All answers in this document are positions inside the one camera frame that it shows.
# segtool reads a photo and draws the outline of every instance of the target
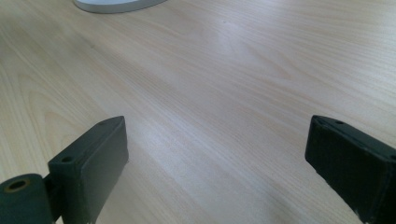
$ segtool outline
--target wood grain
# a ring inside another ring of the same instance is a hole
[[[0,4],[0,180],[123,115],[98,223],[360,223],[304,161],[312,115],[396,147],[393,1]]]

